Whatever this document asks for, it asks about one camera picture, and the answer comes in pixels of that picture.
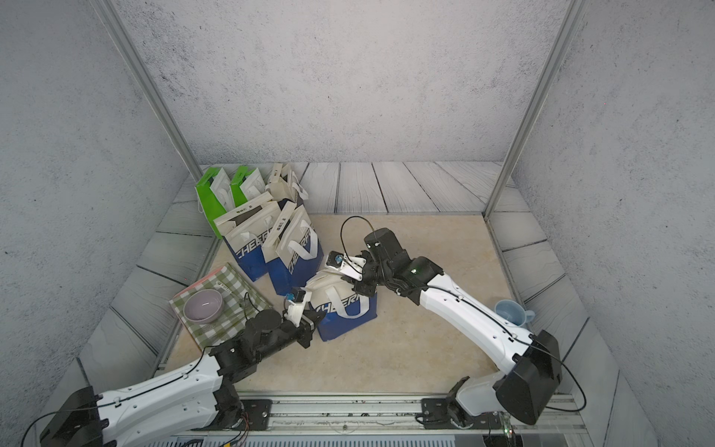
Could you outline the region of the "dark navy takeaway bag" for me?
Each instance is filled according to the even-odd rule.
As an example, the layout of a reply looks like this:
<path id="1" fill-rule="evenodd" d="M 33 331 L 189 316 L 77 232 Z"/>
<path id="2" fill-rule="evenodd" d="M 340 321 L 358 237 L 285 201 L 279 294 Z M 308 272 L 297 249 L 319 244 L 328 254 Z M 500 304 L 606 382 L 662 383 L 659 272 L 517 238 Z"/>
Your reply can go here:
<path id="1" fill-rule="evenodd" d="M 273 164 L 266 182 L 266 190 L 277 202 L 288 200 L 301 205 L 309 200 L 307 191 L 299 183 L 298 176 L 290 164 Z"/>

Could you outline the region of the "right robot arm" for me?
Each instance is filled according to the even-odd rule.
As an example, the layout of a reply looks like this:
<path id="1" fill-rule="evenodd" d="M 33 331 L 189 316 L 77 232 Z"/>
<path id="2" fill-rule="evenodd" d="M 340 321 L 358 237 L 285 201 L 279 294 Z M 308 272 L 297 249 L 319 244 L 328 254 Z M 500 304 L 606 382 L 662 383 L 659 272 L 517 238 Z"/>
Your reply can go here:
<path id="1" fill-rule="evenodd" d="M 453 390 L 452 420 L 506 412 L 533 426 L 562 381 L 557 339 L 509 322 L 468 294 L 437 264 L 413 258 L 395 234 L 380 228 L 364 239 L 362 281 L 388 288 L 456 327 L 495 364 L 494 374 L 467 378 Z"/>

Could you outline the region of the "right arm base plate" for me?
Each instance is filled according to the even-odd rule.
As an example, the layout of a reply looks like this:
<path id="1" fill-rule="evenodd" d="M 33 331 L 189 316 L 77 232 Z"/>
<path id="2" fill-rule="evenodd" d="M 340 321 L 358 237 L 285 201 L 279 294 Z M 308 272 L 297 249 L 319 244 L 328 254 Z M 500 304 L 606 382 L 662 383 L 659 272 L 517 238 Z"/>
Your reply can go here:
<path id="1" fill-rule="evenodd" d="M 425 398 L 421 400 L 421 412 L 415 415 L 415 421 L 425 429 L 485 429 L 489 433 L 502 428 L 499 413 L 469 415 L 457 402 L 457 392 L 467 383 L 469 377 L 460 379 L 443 398 Z"/>

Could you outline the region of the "green white takeout bag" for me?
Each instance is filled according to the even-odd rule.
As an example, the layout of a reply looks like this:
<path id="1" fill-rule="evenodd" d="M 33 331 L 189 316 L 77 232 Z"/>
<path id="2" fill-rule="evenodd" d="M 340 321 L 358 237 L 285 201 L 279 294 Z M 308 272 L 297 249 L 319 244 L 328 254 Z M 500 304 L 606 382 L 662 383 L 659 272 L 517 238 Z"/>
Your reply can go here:
<path id="1" fill-rule="evenodd" d="M 256 199 L 266 191 L 266 183 L 257 168 L 239 166 L 231 180 L 230 190 L 234 199 L 234 207 Z"/>
<path id="2" fill-rule="evenodd" d="M 215 220 L 236 208 L 231 179 L 224 168 L 208 168 L 195 186 L 201 212 L 206 217 L 213 233 L 221 238 Z"/>

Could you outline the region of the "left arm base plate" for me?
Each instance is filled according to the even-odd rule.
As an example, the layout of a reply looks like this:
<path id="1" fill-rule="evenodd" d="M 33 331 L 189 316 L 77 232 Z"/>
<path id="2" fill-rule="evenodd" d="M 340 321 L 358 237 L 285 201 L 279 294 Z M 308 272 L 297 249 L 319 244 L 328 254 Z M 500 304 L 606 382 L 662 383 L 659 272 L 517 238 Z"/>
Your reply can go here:
<path id="1" fill-rule="evenodd" d="M 273 400 L 241 400 L 238 421 L 233 428 L 239 431 L 266 431 L 269 427 Z"/>

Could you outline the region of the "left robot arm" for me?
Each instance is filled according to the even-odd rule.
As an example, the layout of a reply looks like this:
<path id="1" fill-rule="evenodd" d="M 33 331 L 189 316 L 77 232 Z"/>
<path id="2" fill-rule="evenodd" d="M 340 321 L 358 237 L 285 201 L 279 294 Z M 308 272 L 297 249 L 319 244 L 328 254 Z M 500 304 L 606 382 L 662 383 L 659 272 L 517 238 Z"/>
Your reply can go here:
<path id="1" fill-rule="evenodd" d="M 232 428 L 244 417 L 236 392 L 258 364 L 292 343 L 309 348 L 325 318 L 308 309 L 292 322 L 275 309 L 258 312 L 235 337 L 203 350 L 197 361 L 134 386 L 73 392 L 44 417 L 42 446 L 145 446 L 177 433 Z"/>

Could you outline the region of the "blue white takeout bag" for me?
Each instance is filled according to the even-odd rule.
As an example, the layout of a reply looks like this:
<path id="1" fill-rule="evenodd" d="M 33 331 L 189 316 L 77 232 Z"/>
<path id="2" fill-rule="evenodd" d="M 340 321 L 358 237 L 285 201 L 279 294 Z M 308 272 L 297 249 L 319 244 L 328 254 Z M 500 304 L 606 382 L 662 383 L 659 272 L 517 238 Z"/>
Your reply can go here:
<path id="1" fill-rule="evenodd" d="M 267 273 L 262 245 L 280 212 L 279 203 L 264 192 L 213 220 L 236 263 L 251 281 Z"/>

